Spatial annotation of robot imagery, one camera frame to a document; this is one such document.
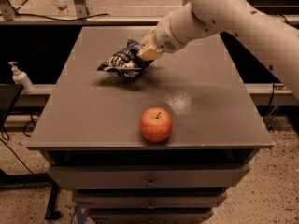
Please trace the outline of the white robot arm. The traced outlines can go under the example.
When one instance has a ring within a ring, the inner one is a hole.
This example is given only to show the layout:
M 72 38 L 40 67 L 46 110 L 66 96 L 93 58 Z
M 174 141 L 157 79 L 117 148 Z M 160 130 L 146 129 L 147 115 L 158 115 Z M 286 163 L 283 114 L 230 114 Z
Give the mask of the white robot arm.
M 235 37 L 299 98 L 299 30 L 247 0 L 190 0 L 147 33 L 137 56 L 157 60 L 165 52 L 174 53 L 194 39 L 218 32 Z

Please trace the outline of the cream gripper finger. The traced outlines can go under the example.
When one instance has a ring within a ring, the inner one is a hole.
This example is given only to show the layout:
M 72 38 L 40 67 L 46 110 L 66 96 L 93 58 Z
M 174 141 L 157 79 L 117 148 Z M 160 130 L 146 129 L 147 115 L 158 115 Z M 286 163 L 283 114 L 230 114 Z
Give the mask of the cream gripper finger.
M 144 45 L 141 50 L 137 53 L 137 56 L 143 61 L 157 60 L 159 59 L 164 50 L 154 44 Z
M 141 46 L 148 47 L 154 42 L 154 35 L 155 35 L 156 28 L 153 27 L 140 41 Z

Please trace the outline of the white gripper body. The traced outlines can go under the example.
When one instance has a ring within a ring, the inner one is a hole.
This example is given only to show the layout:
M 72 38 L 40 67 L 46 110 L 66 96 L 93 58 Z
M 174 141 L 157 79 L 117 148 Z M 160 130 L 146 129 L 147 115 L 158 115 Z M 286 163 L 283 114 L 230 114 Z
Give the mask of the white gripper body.
M 171 31 L 171 14 L 166 15 L 158 22 L 154 32 L 154 41 L 156 45 L 166 53 L 174 53 L 185 47 L 185 44 L 179 42 Z

